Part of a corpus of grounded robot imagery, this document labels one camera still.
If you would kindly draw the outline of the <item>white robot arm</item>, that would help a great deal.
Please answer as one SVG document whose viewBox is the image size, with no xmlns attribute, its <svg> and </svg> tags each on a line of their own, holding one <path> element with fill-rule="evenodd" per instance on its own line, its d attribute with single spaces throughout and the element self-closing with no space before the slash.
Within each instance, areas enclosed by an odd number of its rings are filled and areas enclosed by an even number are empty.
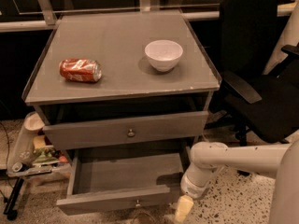
<svg viewBox="0 0 299 224">
<path fill-rule="evenodd" d="M 287 61 L 287 56 L 282 56 L 282 48 L 298 41 L 298 0 L 291 14 L 286 28 L 282 32 L 274 53 L 268 63 L 272 63 L 272 73 L 282 68 L 282 62 Z M 278 101 L 287 101 L 283 114 L 290 113 L 291 118 L 298 115 L 299 105 L 295 104 L 294 94 L 290 101 L 279 98 Z M 278 122 L 278 128 L 282 131 L 282 125 L 286 125 L 287 118 Z M 184 194 L 193 199 L 200 199 L 207 189 L 207 184 L 224 166 L 239 169 L 241 171 L 256 173 L 276 179 L 272 198 L 269 224 L 298 224 L 299 220 L 299 142 L 298 139 L 291 144 L 265 145 L 254 147 L 227 147 L 223 143 L 199 142 L 191 149 L 191 164 L 181 180 L 181 189 Z"/>
</svg>

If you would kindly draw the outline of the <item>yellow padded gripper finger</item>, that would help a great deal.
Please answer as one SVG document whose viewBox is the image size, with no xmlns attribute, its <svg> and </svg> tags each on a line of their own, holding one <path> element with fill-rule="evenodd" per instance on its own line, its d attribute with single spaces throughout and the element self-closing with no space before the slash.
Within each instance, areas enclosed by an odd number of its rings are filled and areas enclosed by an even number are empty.
<svg viewBox="0 0 299 224">
<path fill-rule="evenodd" d="M 182 195 L 178 198 L 174 222 L 182 224 L 193 207 L 193 199 L 188 195 Z"/>
</svg>

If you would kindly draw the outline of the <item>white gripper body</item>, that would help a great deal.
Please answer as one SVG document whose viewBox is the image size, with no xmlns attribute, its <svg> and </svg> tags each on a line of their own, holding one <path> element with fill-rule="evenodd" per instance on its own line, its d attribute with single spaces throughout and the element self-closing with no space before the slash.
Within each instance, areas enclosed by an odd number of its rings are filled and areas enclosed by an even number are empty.
<svg viewBox="0 0 299 224">
<path fill-rule="evenodd" d="M 210 181 L 218 175 L 222 167 L 197 167 L 191 163 L 180 181 L 182 192 L 194 200 L 199 200 L 206 194 Z"/>
</svg>

